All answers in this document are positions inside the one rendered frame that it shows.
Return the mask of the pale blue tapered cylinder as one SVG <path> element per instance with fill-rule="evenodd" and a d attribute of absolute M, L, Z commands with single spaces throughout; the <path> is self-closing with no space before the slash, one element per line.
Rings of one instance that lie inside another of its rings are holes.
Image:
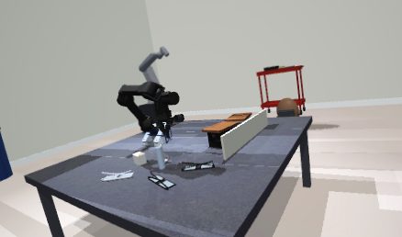
<path fill-rule="evenodd" d="M 162 154 L 162 146 L 155 147 L 155 152 L 156 152 L 159 169 L 165 168 L 165 163 L 164 163 L 163 154 Z"/>

